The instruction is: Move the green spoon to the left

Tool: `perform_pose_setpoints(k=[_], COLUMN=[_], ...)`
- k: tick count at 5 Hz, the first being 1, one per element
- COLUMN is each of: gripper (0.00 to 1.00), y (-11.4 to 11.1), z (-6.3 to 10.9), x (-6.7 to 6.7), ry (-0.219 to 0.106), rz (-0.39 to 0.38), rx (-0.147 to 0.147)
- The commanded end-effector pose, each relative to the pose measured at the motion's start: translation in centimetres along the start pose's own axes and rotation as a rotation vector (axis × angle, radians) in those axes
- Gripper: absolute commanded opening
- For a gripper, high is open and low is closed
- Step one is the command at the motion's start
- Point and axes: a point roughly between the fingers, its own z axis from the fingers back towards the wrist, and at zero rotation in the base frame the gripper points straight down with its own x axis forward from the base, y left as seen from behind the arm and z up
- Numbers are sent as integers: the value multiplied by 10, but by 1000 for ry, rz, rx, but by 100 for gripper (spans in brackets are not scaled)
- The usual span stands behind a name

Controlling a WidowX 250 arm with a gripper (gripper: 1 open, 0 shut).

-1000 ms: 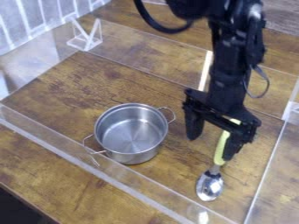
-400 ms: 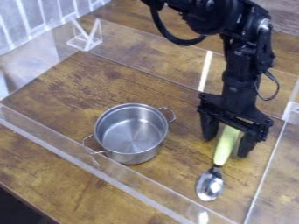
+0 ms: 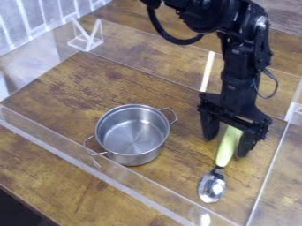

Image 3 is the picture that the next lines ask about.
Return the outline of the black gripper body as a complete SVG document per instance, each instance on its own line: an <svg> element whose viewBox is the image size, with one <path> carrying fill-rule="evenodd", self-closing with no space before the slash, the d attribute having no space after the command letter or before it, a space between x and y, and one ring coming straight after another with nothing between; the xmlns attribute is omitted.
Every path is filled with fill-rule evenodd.
<svg viewBox="0 0 302 226"><path fill-rule="evenodd" d="M203 110L217 116L219 123L223 122L243 132L267 132L267 127L273 124L273 119L257 108L255 104L246 106L242 110L235 112L222 105L221 94L201 93L198 96L201 99L197 109L199 115Z"/></svg>

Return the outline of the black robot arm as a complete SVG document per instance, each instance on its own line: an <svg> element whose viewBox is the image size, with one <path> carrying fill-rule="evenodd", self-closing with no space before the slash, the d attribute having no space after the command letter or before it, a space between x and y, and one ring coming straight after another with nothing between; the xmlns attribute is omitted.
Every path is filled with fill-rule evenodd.
<svg viewBox="0 0 302 226"><path fill-rule="evenodd" d="M237 156L245 157L257 142L266 137L271 118L257 108L258 86L273 52L269 47L269 21L265 9L251 0L140 0L148 18L162 37L178 45L190 45L215 32L222 44L225 68L219 94L202 92L198 111L203 136L213 139L219 124L226 123L243 135ZM190 39L174 37L160 25L156 9L166 5L187 27L197 32Z"/></svg>

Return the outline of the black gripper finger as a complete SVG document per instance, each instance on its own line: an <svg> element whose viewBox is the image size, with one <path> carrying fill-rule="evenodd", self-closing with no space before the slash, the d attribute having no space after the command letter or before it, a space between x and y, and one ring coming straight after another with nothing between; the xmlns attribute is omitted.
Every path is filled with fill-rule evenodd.
<svg viewBox="0 0 302 226"><path fill-rule="evenodd" d="M211 140L219 131L219 119L214 114L206 111L201 111L201 124L203 130L203 136L206 140Z"/></svg>
<svg viewBox="0 0 302 226"><path fill-rule="evenodd" d="M237 156L246 157L249 151L253 150L257 143L266 138L266 135L266 131L245 131L237 147Z"/></svg>

